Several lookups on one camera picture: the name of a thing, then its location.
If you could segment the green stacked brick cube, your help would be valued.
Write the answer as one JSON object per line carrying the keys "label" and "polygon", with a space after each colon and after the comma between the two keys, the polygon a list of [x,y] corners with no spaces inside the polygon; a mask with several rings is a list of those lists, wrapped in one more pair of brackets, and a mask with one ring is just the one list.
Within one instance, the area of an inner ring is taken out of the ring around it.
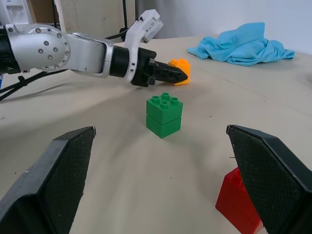
{"label": "green stacked brick cube", "polygon": [[181,128],[183,103],[169,93],[146,101],[146,127],[159,138],[165,138]]}

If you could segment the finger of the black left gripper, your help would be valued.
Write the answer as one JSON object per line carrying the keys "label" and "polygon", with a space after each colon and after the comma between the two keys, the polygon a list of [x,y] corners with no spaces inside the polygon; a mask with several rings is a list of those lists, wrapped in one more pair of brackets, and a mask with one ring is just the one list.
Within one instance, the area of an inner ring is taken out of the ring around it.
{"label": "finger of the black left gripper", "polygon": [[156,61],[153,65],[153,77],[162,82],[179,83],[188,76],[180,69],[166,63]]}

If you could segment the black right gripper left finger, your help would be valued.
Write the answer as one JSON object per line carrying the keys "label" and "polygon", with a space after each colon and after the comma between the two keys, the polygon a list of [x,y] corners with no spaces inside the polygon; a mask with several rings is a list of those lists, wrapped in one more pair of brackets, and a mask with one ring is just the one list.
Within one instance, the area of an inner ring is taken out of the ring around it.
{"label": "black right gripper left finger", "polygon": [[69,234],[95,136],[89,126],[51,141],[0,200],[0,234]]}

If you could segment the black stand pole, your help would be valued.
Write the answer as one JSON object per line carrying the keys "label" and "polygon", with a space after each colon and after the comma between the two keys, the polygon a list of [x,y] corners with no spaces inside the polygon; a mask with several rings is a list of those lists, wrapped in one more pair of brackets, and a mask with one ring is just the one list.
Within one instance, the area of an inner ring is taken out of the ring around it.
{"label": "black stand pole", "polygon": [[123,18],[124,18],[124,29],[126,30],[128,29],[126,0],[122,0],[122,9],[123,9]]}

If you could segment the orange brick cube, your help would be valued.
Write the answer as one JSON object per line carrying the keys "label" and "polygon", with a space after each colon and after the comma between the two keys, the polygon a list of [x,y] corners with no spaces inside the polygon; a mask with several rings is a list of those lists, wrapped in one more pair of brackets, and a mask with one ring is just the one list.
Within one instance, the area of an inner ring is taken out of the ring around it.
{"label": "orange brick cube", "polygon": [[170,66],[177,67],[181,69],[186,75],[187,79],[178,83],[174,83],[173,85],[175,86],[180,86],[180,85],[186,85],[190,83],[190,78],[191,78],[191,64],[183,58],[179,59],[172,59],[171,61],[168,62]]}

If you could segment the red brick cube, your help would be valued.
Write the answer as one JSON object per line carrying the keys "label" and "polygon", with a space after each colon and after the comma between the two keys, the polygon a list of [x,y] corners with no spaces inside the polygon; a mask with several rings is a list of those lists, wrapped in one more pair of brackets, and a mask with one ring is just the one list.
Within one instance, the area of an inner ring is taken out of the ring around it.
{"label": "red brick cube", "polygon": [[258,234],[263,228],[238,168],[224,176],[215,208],[242,234]]}

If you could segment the light blue cloth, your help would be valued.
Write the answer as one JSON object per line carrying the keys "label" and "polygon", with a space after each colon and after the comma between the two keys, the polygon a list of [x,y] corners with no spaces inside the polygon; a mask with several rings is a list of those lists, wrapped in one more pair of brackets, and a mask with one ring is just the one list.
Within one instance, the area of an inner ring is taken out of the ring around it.
{"label": "light blue cloth", "polygon": [[205,37],[187,52],[200,60],[212,59],[240,66],[294,58],[295,51],[285,49],[279,41],[266,39],[264,33],[265,23],[246,23],[222,32],[217,38]]}

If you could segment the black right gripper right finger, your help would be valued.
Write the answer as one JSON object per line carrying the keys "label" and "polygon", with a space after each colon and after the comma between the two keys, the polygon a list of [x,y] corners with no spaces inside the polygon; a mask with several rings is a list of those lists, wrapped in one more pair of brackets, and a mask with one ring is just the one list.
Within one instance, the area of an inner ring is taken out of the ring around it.
{"label": "black right gripper right finger", "polygon": [[268,234],[312,234],[312,171],[275,136],[238,125],[226,133]]}

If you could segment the light wooden board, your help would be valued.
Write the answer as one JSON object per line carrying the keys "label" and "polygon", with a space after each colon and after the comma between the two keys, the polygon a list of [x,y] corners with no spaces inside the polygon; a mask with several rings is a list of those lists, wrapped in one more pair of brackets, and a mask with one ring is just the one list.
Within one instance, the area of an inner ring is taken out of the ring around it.
{"label": "light wooden board", "polygon": [[135,0],[54,0],[61,30],[83,32],[98,38],[116,35],[136,17]]}

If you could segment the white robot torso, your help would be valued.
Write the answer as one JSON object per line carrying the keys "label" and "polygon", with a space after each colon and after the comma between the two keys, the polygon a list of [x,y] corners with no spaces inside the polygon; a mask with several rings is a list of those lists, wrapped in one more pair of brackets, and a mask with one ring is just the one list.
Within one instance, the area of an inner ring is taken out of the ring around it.
{"label": "white robot torso", "polygon": [[32,24],[36,19],[30,0],[0,0],[0,24]]}

